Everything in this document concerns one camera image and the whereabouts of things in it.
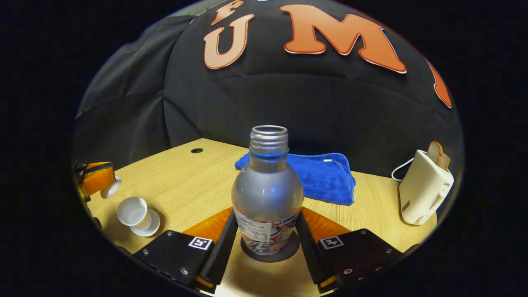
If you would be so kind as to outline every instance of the blue ring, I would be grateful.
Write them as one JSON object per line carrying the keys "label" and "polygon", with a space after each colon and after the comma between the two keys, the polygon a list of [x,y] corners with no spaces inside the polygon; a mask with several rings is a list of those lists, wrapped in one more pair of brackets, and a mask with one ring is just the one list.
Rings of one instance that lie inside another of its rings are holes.
{"label": "blue ring", "polygon": [[252,152],[252,151],[249,151],[249,152],[252,153],[253,155],[255,155],[257,157],[261,157],[263,159],[275,159],[275,158],[278,158],[280,156],[284,156],[284,155],[288,154],[289,151],[290,151],[290,149],[288,149],[286,151],[286,153],[282,153],[282,154],[278,154],[278,155],[261,155],[261,154],[258,154],[258,153]]}

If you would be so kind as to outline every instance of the white saucer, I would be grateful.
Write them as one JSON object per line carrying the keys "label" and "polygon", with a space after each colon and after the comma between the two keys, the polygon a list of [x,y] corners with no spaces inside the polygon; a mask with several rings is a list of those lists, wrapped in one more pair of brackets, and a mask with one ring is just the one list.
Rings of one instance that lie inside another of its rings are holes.
{"label": "white saucer", "polygon": [[151,226],[146,230],[138,230],[135,227],[130,226],[130,230],[134,232],[135,235],[142,236],[142,237],[148,237],[152,236],[156,231],[158,231],[159,228],[159,215],[157,212],[149,209],[148,213],[150,214],[150,217],[152,218],[152,224]]}

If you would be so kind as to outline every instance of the plastic bottle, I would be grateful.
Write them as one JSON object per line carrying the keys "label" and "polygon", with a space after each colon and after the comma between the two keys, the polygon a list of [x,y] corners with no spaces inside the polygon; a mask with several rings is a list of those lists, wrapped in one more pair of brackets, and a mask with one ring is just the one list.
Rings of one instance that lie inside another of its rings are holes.
{"label": "plastic bottle", "polygon": [[286,128],[254,127],[249,151],[250,162],[235,179],[231,200],[247,247],[259,255],[273,255],[293,231],[303,204],[303,186],[286,163]]}

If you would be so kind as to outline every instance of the blue towel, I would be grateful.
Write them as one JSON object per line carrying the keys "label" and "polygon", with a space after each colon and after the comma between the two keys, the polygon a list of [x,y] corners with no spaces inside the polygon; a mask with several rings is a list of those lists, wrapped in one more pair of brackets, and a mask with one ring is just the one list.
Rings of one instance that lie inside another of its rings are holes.
{"label": "blue towel", "polygon": [[[356,180],[352,177],[350,165],[343,154],[288,154],[286,162],[297,172],[303,184],[304,196],[340,205],[354,203]],[[236,161],[234,167],[241,170],[248,163],[249,153]]]}

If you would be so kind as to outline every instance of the wooden table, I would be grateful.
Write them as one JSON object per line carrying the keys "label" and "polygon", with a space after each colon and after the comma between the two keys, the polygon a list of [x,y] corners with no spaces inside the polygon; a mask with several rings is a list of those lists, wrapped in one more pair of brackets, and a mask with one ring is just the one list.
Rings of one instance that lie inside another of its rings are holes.
{"label": "wooden table", "polygon": [[[191,153],[198,147],[203,152]],[[184,231],[230,207],[231,186],[239,173],[234,163],[247,152],[247,147],[207,139],[189,142],[117,170],[123,179],[117,192],[106,200],[99,193],[92,195],[88,207],[110,241],[135,253],[167,229]],[[367,228],[401,252],[421,243],[435,228],[436,214],[421,226],[402,220],[398,182],[354,171],[352,176],[357,185],[351,206],[310,198],[303,206],[352,231]],[[131,196],[142,197],[159,214],[161,225],[153,236],[136,236],[117,219],[117,206]],[[244,254],[239,238],[240,230],[215,296],[319,296],[302,248],[283,262],[262,263]]]}

